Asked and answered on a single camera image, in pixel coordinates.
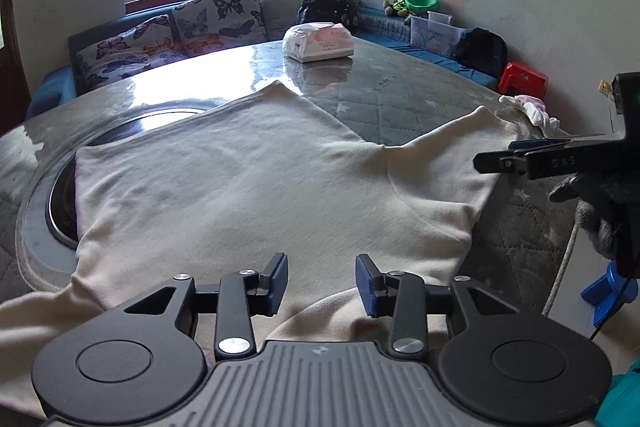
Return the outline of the right gloved hand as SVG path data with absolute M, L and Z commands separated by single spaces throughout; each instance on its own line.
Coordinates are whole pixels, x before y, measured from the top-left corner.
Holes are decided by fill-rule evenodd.
M 550 193 L 551 202 L 577 199 L 576 222 L 617 273 L 639 277 L 639 181 L 630 176 L 576 173 Z

